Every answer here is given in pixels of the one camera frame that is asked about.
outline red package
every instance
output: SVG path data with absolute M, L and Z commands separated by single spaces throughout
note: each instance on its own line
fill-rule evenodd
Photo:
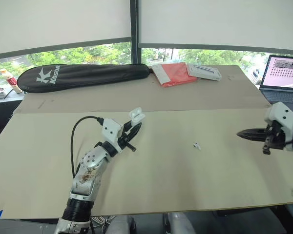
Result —
M 164 87 L 190 83 L 198 80 L 197 77 L 188 75 L 187 65 L 185 62 L 160 64 L 152 66 L 152 68 L 160 84 Z

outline window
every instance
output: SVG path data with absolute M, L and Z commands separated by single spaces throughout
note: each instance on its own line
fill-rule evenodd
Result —
M 142 63 L 188 62 L 199 65 L 238 65 L 249 80 L 256 84 L 261 80 L 268 57 L 271 53 L 232 51 L 232 50 L 195 50 L 195 49 L 142 49 Z
M 130 42 L 79 47 L 41 52 L 0 59 L 0 69 L 5 68 L 18 78 L 24 71 L 49 64 L 130 64 Z M 0 73 L 0 87 L 9 87 Z

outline white roller blind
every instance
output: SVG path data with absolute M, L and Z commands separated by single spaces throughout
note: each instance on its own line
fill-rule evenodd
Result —
M 129 0 L 0 0 L 0 53 L 130 36 Z
M 293 50 L 293 0 L 140 0 L 141 43 Z

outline laptop keyboard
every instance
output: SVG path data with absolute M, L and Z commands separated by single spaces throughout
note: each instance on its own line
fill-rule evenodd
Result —
M 293 103 L 293 93 L 263 91 L 263 94 L 268 99 L 268 101 L 281 101 Z

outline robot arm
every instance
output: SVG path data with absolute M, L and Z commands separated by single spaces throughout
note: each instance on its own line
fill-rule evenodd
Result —
M 131 121 L 124 125 L 113 119 L 104 119 L 102 134 L 104 143 L 97 143 L 95 148 L 80 160 L 69 199 L 63 216 L 59 219 L 55 234 L 72 233 L 85 234 L 90 227 L 91 210 L 101 184 L 101 177 L 107 164 L 112 158 L 121 153 L 125 147 L 135 151 L 129 142 L 137 135 L 141 128 L 141 121 L 145 115 L 141 108 L 129 113 Z
M 270 148 L 293 151 L 293 112 L 282 102 L 272 105 L 266 112 L 266 129 L 246 129 L 237 135 L 244 139 L 264 142 L 263 153 L 270 155 Z

